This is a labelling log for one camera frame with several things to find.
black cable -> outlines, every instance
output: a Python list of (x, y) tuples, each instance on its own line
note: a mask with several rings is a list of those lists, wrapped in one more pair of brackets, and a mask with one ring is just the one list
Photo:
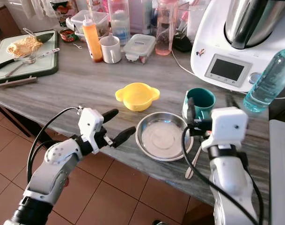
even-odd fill
[(259, 200), (259, 224), (262, 225), (263, 224), (263, 216), (264, 216), (263, 198), (262, 198), (262, 195), (261, 195), (261, 192), (260, 192), (258, 186), (256, 185), (254, 179), (250, 175), (248, 169), (246, 167), (244, 169), (249, 174), (251, 180), (253, 181), (254, 190), (255, 190), (256, 196), (258, 197), (258, 200)]
[(72, 110), (72, 109), (75, 109), (75, 110), (79, 110), (78, 107), (69, 107), (69, 108), (66, 108), (64, 110), (62, 110), (61, 112), (59, 112), (56, 116), (54, 116), (49, 122), (46, 123), (46, 125), (40, 130), (40, 132), (38, 133), (37, 137), (35, 138), (33, 144), (32, 144), (32, 147), (31, 147), (31, 150), (30, 150), (30, 153), (28, 155), (28, 160), (27, 160), (27, 183), (30, 182), (31, 180), (31, 177), (32, 177), (32, 171), (30, 170), (30, 161), (32, 159), (32, 155), (33, 155), (33, 152), (34, 152), (34, 148), (38, 142), (38, 139), (40, 137), (40, 135), (45, 131), (45, 129), (55, 120), (57, 119), (57, 117), (59, 117), (60, 115), (62, 115), (63, 113), (65, 113), (66, 111), (69, 111), (69, 110)]
[(224, 190), (213, 184), (208, 178), (206, 178), (204, 175), (202, 175), (197, 168), (195, 168), (190, 160), (188, 159), (187, 151), (185, 148), (185, 136), (186, 132), (189, 128), (186, 127), (182, 133), (182, 151), (184, 158), (187, 162), (187, 164), (190, 166), (190, 168), (193, 170), (193, 172), (206, 184), (208, 184), (210, 187), (214, 188), (218, 192), (220, 192), (224, 197), (226, 197), (228, 200), (230, 200), (235, 206), (237, 206), (249, 219), (250, 221), (255, 224), (259, 225), (259, 223), (256, 221), (256, 219), (243, 207), (241, 206), (233, 197), (231, 197), (228, 193), (226, 193)]
[(39, 152), (39, 150), (40, 150), (45, 144), (49, 144), (49, 143), (54, 143), (54, 144), (56, 144), (56, 143), (58, 143), (58, 142), (60, 142), (60, 141), (48, 140), (48, 141), (45, 141), (45, 142), (41, 143), (41, 144), (34, 150), (33, 155), (32, 155), (32, 158), (31, 158), (30, 163), (29, 163), (29, 170), (31, 171), (31, 173), (32, 173), (32, 166), (33, 166), (33, 162), (34, 162), (35, 156), (36, 156), (36, 154)]

fork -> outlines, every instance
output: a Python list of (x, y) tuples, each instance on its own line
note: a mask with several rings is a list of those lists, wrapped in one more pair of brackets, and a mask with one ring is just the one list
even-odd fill
[(36, 55), (37, 49), (38, 49), (38, 47), (34, 46), (34, 48), (32, 49), (32, 52), (31, 52), (31, 55), (29, 56), (29, 58), (27, 60), (23, 61), (15, 69), (13, 69), (9, 73), (7, 73), (5, 75), (5, 77), (10, 77), (16, 70), (18, 70), (20, 67), (22, 67), (22, 65), (34, 63), (35, 62), (35, 55)]

white cup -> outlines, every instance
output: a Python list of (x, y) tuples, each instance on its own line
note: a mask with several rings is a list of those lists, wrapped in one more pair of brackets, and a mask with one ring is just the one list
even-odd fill
[(117, 63), (121, 60), (119, 38), (106, 36), (100, 39), (103, 60), (107, 63)]

yellow bowl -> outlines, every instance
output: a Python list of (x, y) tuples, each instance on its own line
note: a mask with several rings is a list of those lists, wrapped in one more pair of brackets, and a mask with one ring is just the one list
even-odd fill
[(150, 107), (154, 100), (159, 99), (160, 91), (145, 83), (130, 83), (115, 92), (115, 97), (128, 109), (139, 112)]

cutting board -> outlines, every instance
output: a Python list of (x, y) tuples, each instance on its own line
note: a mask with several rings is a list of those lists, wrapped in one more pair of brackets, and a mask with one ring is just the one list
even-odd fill
[[(36, 32), (36, 35), (42, 35), (46, 33), (54, 33), (52, 38), (45, 42), (37, 51), (36, 56), (52, 50), (58, 47), (58, 34), (55, 30), (46, 30), (42, 32)], [(19, 35), (14, 37), (8, 37), (0, 41), (0, 63), (10, 60), (13, 58), (12, 54), (7, 53), (7, 47), (14, 41), (29, 37), (26, 35)], [(17, 61), (13, 62), (2, 69), (0, 69), (0, 83), (4, 83), (6, 81), (16, 81), (20, 79), (25, 79), (30, 76), (38, 77), (44, 75), (51, 75), (58, 71), (58, 53), (47, 55), (39, 60), (37, 60), (33, 64), (26, 64), (19, 68), (11, 77), (6, 78), (5, 74), (16, 68), (22, 62)]]

